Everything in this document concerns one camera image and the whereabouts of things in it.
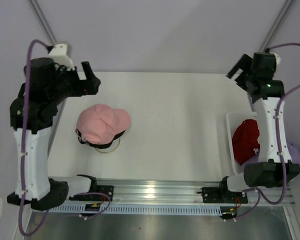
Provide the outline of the purple LA baseball cap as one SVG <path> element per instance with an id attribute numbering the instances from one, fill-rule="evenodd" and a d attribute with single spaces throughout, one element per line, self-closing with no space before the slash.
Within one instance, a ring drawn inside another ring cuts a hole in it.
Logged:
<path id="1" fill-rule="evenodd" d="M 290 142 L 287 143 L 287 147 L 292 163 L 300 165 L 300 150 L 298 147 Z"/>

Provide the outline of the red baseball cap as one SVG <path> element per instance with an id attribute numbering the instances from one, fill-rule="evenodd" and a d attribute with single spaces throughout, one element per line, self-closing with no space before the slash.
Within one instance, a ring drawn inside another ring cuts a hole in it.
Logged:
<path id="1" fill-rule="evenodd" d="M 260 150 L 260 131 L 254 119 L 246 119 L 237 127 L 232 136 L 234 159 L 239 165 L 254 157 Z"/>

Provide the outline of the pink baseball cap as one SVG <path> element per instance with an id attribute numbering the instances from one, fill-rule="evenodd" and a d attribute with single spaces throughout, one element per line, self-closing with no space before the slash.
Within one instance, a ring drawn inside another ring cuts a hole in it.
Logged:
<path id="1" fill-rule="evenodd" d="M 95 104 L 80 113 L 75 129 L 78 129 L 88 142 L 107 144 L 115 135 L 126 131 L 130 125 L 131 117 L 124 109 Z"/>

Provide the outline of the gold wire hat stand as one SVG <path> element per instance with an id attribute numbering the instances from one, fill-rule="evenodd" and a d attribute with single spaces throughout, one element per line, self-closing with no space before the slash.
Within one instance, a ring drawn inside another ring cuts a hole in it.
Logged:
<path id="1" fill-rule="evenodd" d="M 119 148 L 120 144 L 121 144 L 121 138 L 119 137 L 118 139 L 114 140 L 109 147 L 95 148 L 95 150 L 101 154 L 109 154 L 116 151 Z"/>

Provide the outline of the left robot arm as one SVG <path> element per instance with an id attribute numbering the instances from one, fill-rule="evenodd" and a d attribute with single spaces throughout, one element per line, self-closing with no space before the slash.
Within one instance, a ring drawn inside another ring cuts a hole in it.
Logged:
<path id="1" fill-rule="evenodd" d="M 89 62 L 81 65 L 86 77 L 83 80 L 76 67 L 56 63 L 49 57 L 34 58 L 25 65 L 25 83 L 10 105 L 18 179 L 16 190 L 7 196 L 9 204 L 29 204 L 33 210 L 47 211 L 66 200 L 90 201 L 97 197 L 97 180 L 93 176 L 48 176 L 49 139 L 58 105 L 68 97 L 96 95 L 101 84 Z"/>

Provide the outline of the black NY baseball cap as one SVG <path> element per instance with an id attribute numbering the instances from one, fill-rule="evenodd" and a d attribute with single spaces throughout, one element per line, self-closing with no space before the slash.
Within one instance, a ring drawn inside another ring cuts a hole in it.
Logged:
<path id="1" fill-rule="evenodd" d="M 75 133 L 77 135 L 77 139 L 78 139 L 80 144 L 88 145 L 88 146 L 90 146 L 92 148 L 95 148 L 97 150 L 103 150 L 103 149 L 110 148 L 114 141 L 119 140 L 120 137 L 122 137 L 123 134 L 125 133 L 125 130 L 118 133 L 118 134 L 116 134 L 114 136 L 114 138 L 109 143 L 92 143 L 92 142 L 89 142 L 89 141 L 85 140 L 84 136 L 82 135 L 82 133 L 78 129 L 75 130 Z"/>

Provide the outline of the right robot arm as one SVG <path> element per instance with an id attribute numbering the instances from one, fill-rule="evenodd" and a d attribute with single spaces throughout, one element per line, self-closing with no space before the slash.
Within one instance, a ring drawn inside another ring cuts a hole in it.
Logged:
<path id="1" fill-rule="evenodd" d="M 278 200 L 265 201 L 272 205 L 281 203 L 287 185 L 300 173 L 300 165 L 292 162 L 285 134 L 284 84 L 274 80 L 277 68 L 276 55 L 270 52 L 255 52 L 253 56 L 243 54 L 226 75 L 231 79 L 238 70 L 236 84 L 246 91 L 257 114 L 259 130 L 258 162 L 248 164 L 242 173 L 225 176 L 219 182 L 218 197 L 223 202 L 231 201 L 236 194 L 256 191 L 261 197 L 265 188 L 282 188 Z"/>

